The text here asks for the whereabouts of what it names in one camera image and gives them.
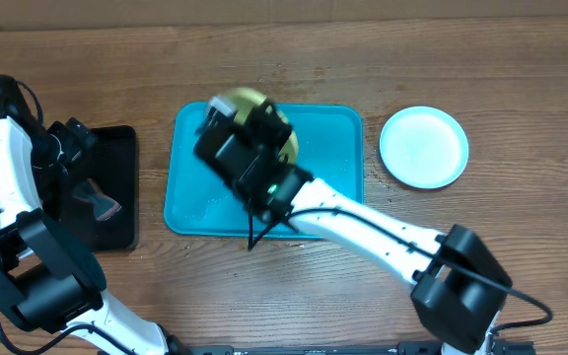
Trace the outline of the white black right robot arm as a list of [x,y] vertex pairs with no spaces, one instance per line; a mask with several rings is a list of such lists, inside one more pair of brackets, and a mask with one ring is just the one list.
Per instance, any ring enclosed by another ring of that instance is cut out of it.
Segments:
[[269,99],[242,109],[226,96],[205,111],[195,155],[252,219],[283,224],[375,262],[409,289],[444,354],[488,354],[512,281],[472,230],[417,227],[358,203],[295,165],[292,125]]

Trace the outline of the pink and black sponge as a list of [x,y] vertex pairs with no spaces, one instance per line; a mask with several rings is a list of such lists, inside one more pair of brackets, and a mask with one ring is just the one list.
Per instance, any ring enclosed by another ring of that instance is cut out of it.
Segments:
[[80,201],[91,204],[95,219],[99,222],[109,220],[121,210],[121,204],[106,195],[90,178],[80,181],[73,188],[72,195]]

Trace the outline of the light blue plate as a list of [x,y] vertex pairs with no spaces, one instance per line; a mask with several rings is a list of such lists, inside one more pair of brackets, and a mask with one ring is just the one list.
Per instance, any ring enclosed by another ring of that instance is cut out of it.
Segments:
[[448,113],[430,106],[411,106],[387,120],[379,138],[379,153],[398,181],[418,189],[439,189],[464,172],[469,142]]

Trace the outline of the yellow plate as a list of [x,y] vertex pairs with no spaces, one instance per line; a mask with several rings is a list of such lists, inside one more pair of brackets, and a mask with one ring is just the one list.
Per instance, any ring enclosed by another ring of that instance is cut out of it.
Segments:
[[[240,125],[244,125],[249,117],[249,112],[253,108],[257,108],[265,101],[268,100],[268,96],[259,92],[256,89],[239,87],[234,89],[226,90],[221,94],[222,97],[228,99],[236,108],[236,116],[234,122]],[[281,148],[278,157],[281,161],[284,161],[285,157],[288,158],[288,162],[295,164],[299,155],[299,141],[298,136],[295,131],[292,131],[288,137],[288,140]]]

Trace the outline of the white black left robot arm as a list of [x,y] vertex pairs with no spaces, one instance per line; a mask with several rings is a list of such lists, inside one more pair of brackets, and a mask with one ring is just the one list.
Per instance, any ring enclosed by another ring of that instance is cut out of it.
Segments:
[[138,242],[133,128],[45,125],[34,92],[0,74],[0,341],[3,322],[81,338],[103,354],[179,354],[178,339],[107,288],[97,253]]

